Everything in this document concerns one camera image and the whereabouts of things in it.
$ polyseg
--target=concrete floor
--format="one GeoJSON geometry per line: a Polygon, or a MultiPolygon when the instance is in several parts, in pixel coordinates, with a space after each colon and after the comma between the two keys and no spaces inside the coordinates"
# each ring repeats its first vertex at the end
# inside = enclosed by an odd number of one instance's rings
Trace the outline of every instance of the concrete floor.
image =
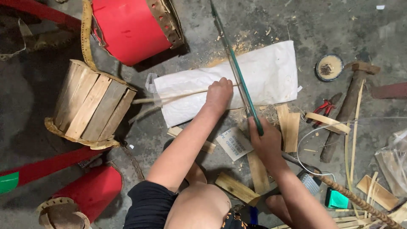
{"type": "MultiPolygon", "coordinates": [[[[164,52],[133,67],[120,67],[115,58],[107,55],[92,41],[94,60],[102,71],[119,75],[127,82],[139,89],[138,97],[151,97],[144,89],[148,73],[160,76],[188,70],[190,68],[205,67],[215,60],[223,59],[225,53],[221,42],[216,42],[218,33],[213,24],[208,1],[173,0],[180,18],[184,35],[189,46],[187,52],[164,52]]],[[[352,73],[347,70],[337,80],[322,83],[314,75],[314,65],[318,59],[327,53],[336,53],[345,63],[355,59],[371,60],[374,65],[382,67],[380,74],[370,79],[378,85],[386,85],[405,81],[407,55],[405,47],[407,34],[407,16],[404,9],[407,2],[395,1],[296,1],[296,0],[226,0],[215,1],[218,12],[224,22],[225,29],[233,43],[237,40],[244,42],[243,51],[270,45],[278,37],[279,41],[293,40],[298,67],[298,85],[304,89],[298,93],[298,99],[288,103],[292,112],[309,112],[323,103],[323,98],[330,98],[338,92],[346,93],[352,73]],[[376,5],[384,4],[385,9],[376,10],[376,5]]],[[[81,1],[69,0],[65,4],[53,1],[49,5],[73,15],[81,16],[81,1]]],[[[2,138],[1,155],[6,163],[1,163],[0,169],[22,165],[40,160],[53,154],[64,152],[66,143],[53,150],[51,143],[41,141],[42,138],[57,138],[48,133],[42,125],[42,120],[50,115],[55,104],[59,86],[69,58],[80,58],[80,50],[73,50],[79,46],[72,46],[60,52],[60,55],[47,59],[48,53],[40,52],[22,55],[8,62],[0,62],[2,66],[2,138]]],[[[140,110],[132,107],[125,119],[131,118],[140,110]]],[[[275,111],[271,108],[267,115],[272,117],[275,111]]],[[[360,108],[360,122],[357,134],[354,184],[365,175],[372,175],[379,171],[373,154],[377,149],[386,145],[387,138],[392,132],[407,127],[407,121],[395,119],[363,119],[372,117],[403,117],[407,110],[405,100],[377,100],[372,99],[365,90],[360,108]]],[[[167,135],[167,128],[160,111],[146,118],[126,126],[120,127],[120,134],[126,136],[129,144],[134,145],[133,152],[144,175],[155,159],[161,154],[164,143],[171,138],[167,135]]],[[[209,140],[213,140],[220,133],[233,126],[245,126],[240,111],[230,111],[212,132],[209,140]]],[[[304,121],[300,123],[299,139],[312,130],[304,121]]],[[[337,151],[330,164],[319,162],[319,155],[326,141],[328,132],[319,131],[306,137],[300,149],[315,150],[317,152],[300,151],[300,159],[308,164],[320,168],[322,171],[334,172],[336,181],[345,185],[343,140],[338,143],[337,151]]],[[[205,169],[208,181],[213,182],[220,171],[225,171],[236,180],[252,187],[251,175],[244,156],[232,164],[232,160],[221,147],[216,147],[213,154],[201,152],[197,162],[205,169]]],[[[295,172],[300,169],[292,167],[295,172]]],[[[40,228],[37,225],[37,215],[33,213],[35,207],[50,194],[63,187],[69,181],[80,176],[76,168],[63,170],[58,174],[41,179],[35,183],[21,187],[0,197],[0,225],[2,228],[40,228]]],[[[379,183],[388,188],[379,173],[379,183]]],[[[322,203],[325,199],[326,186],[321,186],[318,198],[322,203]]],[[[99,228],[121,228],[126,210],[131,204],[125,191],[120,196],[120,204],[113,203],[115,208],[96,221],[99,228]]],[[[274,227],[282,224],[275,216],[269,214],[263,204],[259,204],[261,211],[259,223],[274,227]]]]}

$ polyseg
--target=person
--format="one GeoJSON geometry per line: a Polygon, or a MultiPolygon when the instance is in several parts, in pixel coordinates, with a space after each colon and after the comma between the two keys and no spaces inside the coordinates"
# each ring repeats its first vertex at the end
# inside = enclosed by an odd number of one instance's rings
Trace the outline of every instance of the person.
{"type": "MultiPolygon", "coordinates": [[[[195,118],[165,147],[146,180],[129,191],[132,206],[123,229],[248,228],[231,210],[227,195],[217,186],[207,184],[204,173],[194,162],[232,94],[232,81],[226,78],[209,86],[206,102],[195,118]],[[189,187],[176,194],[184,178],[189,187]]],[[[248,120],[252,146],[281,192],[266,199],[271,213],[295,229],[338,228],[282,158],[280,132],[267,119],[260,121],[263,136],[259,136],[253,118],[248,120]]]]}

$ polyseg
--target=green object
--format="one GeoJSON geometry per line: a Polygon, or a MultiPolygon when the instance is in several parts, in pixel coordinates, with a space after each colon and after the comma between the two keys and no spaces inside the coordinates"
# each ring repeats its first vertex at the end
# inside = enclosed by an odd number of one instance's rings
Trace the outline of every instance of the green object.
{"type": "Polygon", "coordinates": [[[18,185],[18,172],[0,176],[0,194],[9,192],[18,185]]]}
{"type": "Polygon", "coordinates": [[[215,9],[215,6],[213,5],[212,0],[210,0],[210,7],[212,9],[212,16],[215,18],[215,23],[217,24],[218,30],[221,33],[220,36],[222,37],[222,42],[223,42],[226,50],[229,53],[230,65],[232,67],[234,76],[236,78],[236,83],[239,86],[239,91],[240,91],[240,95],[242,96],[243,103],[246,106],[247,115],[254,117],[254,122],[256,123],[258,133],[260,136],[262,136],[264,134],[263,128],[261,126],[260,120],[257,117],[256,111],[254,110],[252,99],[250,98],[249,92],[247,90],[245,81],[242,76],[242,72],[240,71],[239,65],[236,60],[236,56],[234,55],[234,51],[232,49],[229,39],[227,38],[227,36],[225,34],[225,30],[223,29],[223,24],[218,15],[218,12],[215,9]]]}
{"type": "Polygon", "coordinates": [[[331,187],[326,190],[325,206],[327,208],[347,209],[348,204],[349,199],[346,196],[331,187]]]}

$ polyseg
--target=wire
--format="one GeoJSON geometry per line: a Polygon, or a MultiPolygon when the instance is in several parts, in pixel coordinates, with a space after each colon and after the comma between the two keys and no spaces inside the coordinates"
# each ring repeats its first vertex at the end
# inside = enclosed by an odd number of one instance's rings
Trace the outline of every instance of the wire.
{"type": "MultiPolygon", "coordinates": [[[[371,117],[371,118],[359,118],[357,121],[369,120],[369,119],[407,119],[407,117],[371,117]]],[[[347,122],[348,122],[348,121],[340,122],[340,123],[336,123],[336,124],[332,124],[332,125],[326,125],[326,126],[335,126],[335,125],[339,125],[339,124],[346,124],[347,122]]],[[[310,131],[308,134],[304,135],[304,137],[301,138],[301,140],[298,142],[297,151],[296,151],[296,153],[297,153],[297,160],[298,160],[298,162],[300,163],[300,165],[301,165],[308,173],[313,174],[313,175],[317,175],[317,176],[327,176],[327,175],[331,175],[332,178],[333,178],[333,181],[336,182],[336,180],[335,180],[335,175],[332,174],[332,173],[317,174],[317,173],[314,173],[314,172],[312,172],[312,171],[309,171],[309,170],[301,163],[300,157],[299,157],[299,155],[298,155],[298,149],[300,148],[301,142],[304,140],[304,138],[306,138],[308,135],[314,133],[314,132],[317,131],[317,130],[324,129],[326,126],[318,127],[318,128],[316,128],[316,129],[310,131]]]]}

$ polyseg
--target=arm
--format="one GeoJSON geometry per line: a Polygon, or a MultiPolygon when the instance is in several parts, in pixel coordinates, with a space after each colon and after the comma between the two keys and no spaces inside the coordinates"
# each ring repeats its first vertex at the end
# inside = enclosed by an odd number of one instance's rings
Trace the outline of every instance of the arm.
{"type": "Polygon", "coordinates": [[[253,118],[249,118],[253,148],[277,182],[295,228],[338,228],[332,217],[302,184],[281,156],[281,134],[267,119],[261,118],[264,135],[259,136],[253,118]]]}
{"type": "Polygon", "coordinates": [[[206,102],[189,125],[154,162],[147,180],[176,192],[233,94],[232,81],[222,78],[209,86],[206,102]]]}

